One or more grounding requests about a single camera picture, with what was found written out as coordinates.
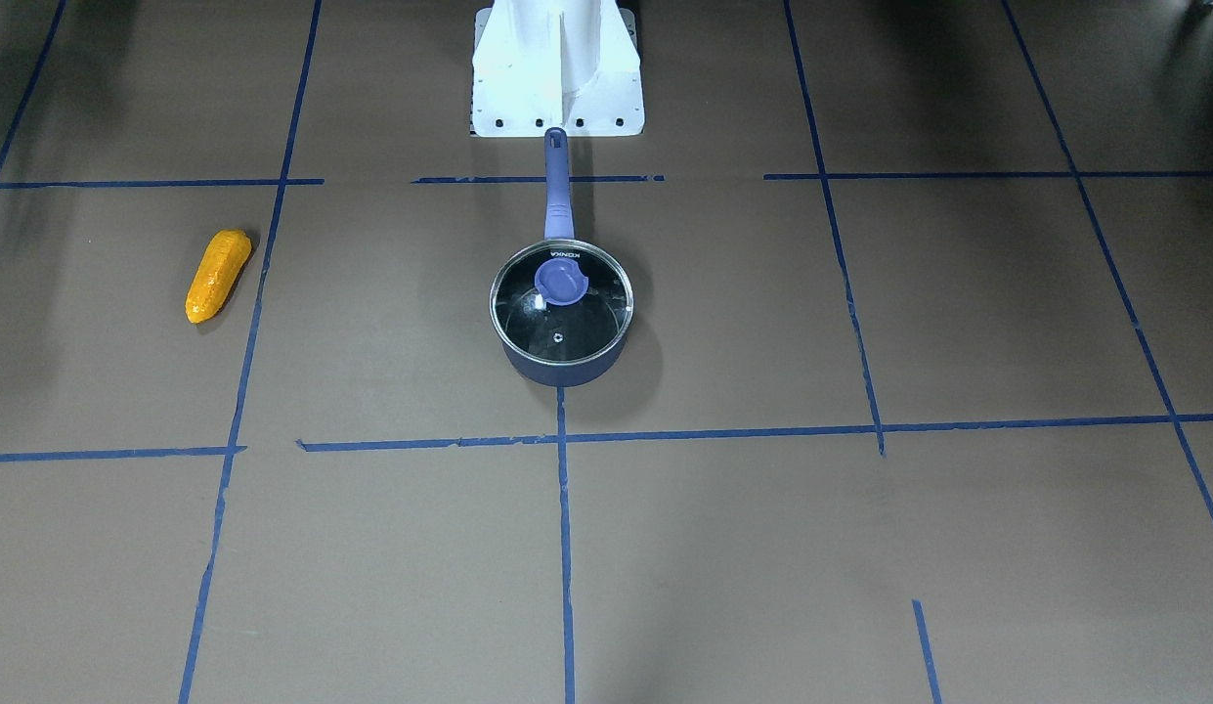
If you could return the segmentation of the glass pot lid purple knob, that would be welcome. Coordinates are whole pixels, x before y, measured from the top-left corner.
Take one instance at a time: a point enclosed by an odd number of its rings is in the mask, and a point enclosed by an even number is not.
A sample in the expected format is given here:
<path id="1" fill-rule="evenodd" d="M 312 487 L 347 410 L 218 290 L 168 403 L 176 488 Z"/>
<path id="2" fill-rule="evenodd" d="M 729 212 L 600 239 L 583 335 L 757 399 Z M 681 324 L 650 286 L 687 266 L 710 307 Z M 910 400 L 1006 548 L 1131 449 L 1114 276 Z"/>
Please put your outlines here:
<path id="1" fill-rule="evenodd" d="M 499 268 L 486 312 L 503 350 L 520 360 L 577 367 L 623 347 L 634 289 L 623 265 L 605 249 L 547 238 Z"/>

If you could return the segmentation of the yellow toy corn cob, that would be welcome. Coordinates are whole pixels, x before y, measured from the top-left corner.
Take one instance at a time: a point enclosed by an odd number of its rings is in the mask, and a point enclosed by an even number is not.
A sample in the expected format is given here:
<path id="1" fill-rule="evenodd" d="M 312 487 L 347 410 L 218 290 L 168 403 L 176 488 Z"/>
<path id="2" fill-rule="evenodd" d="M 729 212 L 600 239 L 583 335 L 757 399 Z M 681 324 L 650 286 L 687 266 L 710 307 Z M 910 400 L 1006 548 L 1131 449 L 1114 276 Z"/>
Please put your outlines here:
<path id="1" fill-rule="evenodd" d="M 183 308 L 190 324 L 211 320 L 223 308 L 252 249 L 244 229 L 222 229 L 207 242 L 186 294 Z"/>

